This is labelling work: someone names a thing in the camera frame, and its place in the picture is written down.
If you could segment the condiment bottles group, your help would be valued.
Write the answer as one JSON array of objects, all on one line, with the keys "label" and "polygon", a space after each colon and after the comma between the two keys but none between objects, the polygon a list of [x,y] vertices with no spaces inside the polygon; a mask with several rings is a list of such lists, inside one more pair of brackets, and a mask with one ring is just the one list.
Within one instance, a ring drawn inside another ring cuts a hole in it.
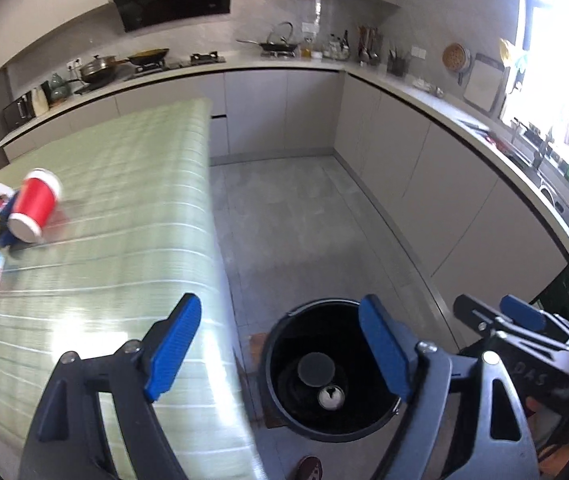
[{"label": "condiment bottles group", "polygon": [[381,62],[384,36],[377,27],[358,26],[356,42],[350,44],[347,30],[341,36],[331,34],[327,41],[306,37],[298,47],[302,58],[330,61],[356,61],[361,65],[377,66]]}]

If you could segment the blue cloth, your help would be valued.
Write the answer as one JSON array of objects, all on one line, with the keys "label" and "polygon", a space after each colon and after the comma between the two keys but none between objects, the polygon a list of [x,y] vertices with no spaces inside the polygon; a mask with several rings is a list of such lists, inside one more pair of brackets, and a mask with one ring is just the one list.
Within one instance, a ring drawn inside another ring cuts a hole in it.
[{"label": "blue cloth", "polygon": [[6,203],[6,206],[0,211],[0,249],[12,247],[16,244],[24,244],[24,240],[15,236],[9,228],[9,217],[12,214],[16,200],[19,198],[19,194],[20,192],[16,191]]}]

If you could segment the white jug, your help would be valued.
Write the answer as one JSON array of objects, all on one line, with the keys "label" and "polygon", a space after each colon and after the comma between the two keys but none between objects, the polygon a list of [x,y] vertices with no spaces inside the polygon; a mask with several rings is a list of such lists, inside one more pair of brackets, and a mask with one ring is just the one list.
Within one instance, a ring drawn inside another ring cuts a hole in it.
[{"label": "white jug", "polygon": [[30,90],[30,98],[32,99],[32,107],[36,117],[40,117],[48,112],[49,103],[42,87],[35,87]]}]

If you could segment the pot with glass lid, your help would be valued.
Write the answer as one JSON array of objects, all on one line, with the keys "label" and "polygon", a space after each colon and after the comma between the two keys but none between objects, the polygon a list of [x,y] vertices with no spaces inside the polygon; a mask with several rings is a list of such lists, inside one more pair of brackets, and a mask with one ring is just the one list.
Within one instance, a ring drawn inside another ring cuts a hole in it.
[{"label": "pot with glass lid", "polygon": [[127,60],[120,60],[115,55],[94,55],[90,62],[80,67],[79,79],[85,84],[111,80],[115,77],[117,70],[127,63]]}]

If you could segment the wok on right counter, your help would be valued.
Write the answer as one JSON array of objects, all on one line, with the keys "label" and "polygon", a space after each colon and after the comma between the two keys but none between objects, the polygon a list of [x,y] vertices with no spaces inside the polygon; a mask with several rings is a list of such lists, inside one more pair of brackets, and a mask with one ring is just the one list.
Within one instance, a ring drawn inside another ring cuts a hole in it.
[{"label": "wok on right counter", "polygon": [[267,55],[294,56],[298,49],[298,44],[293,41],[293,32],[293,24],[285,21],[275,25],[263,41],[238,39],[238,43],[260,47],[263,54]]}]

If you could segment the lower kitchen cabinets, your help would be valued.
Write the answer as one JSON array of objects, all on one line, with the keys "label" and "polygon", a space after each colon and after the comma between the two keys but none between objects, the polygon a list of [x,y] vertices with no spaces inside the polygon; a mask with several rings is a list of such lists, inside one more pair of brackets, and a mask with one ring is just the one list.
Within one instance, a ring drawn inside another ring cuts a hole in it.
[{"label": "lower kitchen cabinets", "polygon": [[446,301],[536,298],[569,267],[564,222],[523,174],[447,103],[329,68],[155,74],[53,107],[1,144],[18,157],[108,119],[206,98],[214,153],[332,151],[399,229]]}]

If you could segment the black trash bin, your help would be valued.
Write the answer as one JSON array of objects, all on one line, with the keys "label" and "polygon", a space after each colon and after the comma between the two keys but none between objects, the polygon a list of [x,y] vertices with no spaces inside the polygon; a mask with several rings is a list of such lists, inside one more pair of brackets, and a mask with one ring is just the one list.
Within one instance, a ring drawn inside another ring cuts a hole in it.
[{"label": "black trash bin", "polygon": [[313,300],[271,328],[258,369],[258,388],[284,426],[310,440],[351,442],[398,414],[359,324],[355,300]]}]

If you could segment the round woven trivet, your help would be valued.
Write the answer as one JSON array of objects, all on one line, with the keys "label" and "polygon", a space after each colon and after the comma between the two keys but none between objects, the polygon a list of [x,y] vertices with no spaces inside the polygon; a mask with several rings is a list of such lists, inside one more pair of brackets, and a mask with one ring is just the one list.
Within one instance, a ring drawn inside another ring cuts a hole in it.
[{"label": "round woven trivet", "polygon": [[471,52],[462,44],[449,44],[441,56],[444,66],[452,73],[464,73],[471,65]]}]

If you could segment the black microwave oven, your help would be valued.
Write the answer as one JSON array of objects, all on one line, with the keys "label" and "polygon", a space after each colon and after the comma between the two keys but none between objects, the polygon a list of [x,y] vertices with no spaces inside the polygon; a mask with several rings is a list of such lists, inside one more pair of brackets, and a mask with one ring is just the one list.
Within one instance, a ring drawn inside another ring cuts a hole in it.
[{"label": "black microwave oven", "polygon": [[35,117],[30,92],[22,94],[2,110],[2,119],[8,131],[22,127]]}]

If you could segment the gas stove top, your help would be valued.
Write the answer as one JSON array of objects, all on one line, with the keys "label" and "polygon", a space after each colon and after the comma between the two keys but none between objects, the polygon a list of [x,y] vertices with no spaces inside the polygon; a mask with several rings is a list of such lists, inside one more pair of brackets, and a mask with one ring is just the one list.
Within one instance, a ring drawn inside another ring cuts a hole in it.
[{"label": "gas stove top", "polygon": [[134,76],[141,77],[144,75],[156,74],[167,72],[167,70],[180,70],[181,68],[211,65],[218,63],[225,63],[226,58],[219,55],[217,51],[212,51],[208,53],[193,53],[186,60],[170,61],[164,58],[164,63],[162,65],[147,65],[147,66],[135,66]]}]

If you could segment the red paper cup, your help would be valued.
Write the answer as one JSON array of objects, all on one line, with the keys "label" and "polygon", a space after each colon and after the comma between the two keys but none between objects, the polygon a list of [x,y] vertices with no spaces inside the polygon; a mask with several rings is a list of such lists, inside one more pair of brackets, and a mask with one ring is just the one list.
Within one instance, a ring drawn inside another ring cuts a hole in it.
[{"label": "red paper cup", "polygon": [[62,195],[59,178],[44,168],[34,168],[25,176],[19,190],[9,228],[12,233],[33,244],[42,238],[45,226]]}]

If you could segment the frying pan on stove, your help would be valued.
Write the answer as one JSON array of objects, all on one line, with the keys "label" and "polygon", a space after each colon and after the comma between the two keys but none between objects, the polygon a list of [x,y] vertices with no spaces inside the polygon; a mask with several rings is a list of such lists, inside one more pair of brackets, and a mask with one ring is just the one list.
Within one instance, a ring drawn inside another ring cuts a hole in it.
[{"label": "frying pan on stove", "polygon": [[150,49],[129,55],[127,60],[135,66],[162,65],[168,52],[168,48]]}]

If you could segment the white cutting board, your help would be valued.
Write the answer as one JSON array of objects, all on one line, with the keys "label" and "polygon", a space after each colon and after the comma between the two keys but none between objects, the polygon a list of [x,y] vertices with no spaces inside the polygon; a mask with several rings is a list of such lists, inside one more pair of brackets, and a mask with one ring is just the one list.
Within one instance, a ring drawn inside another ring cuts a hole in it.
[{"label": "white cutting board", "polygon": [[475,55],[463,99],[470,104],[490,113],[497,101],[498,91],[505,78],[505,66],[494,58],[478,53]]}]

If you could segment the black utensil holder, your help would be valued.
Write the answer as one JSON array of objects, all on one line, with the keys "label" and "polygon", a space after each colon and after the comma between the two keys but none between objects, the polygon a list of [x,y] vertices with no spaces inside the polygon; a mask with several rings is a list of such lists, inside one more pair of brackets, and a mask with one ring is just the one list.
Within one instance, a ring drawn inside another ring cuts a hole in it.
[{"label": "black utensil holder", "polygon": [[410,55],[399,50],[389,51],[387,72],[398,78],[405,78],[408,74]]}]

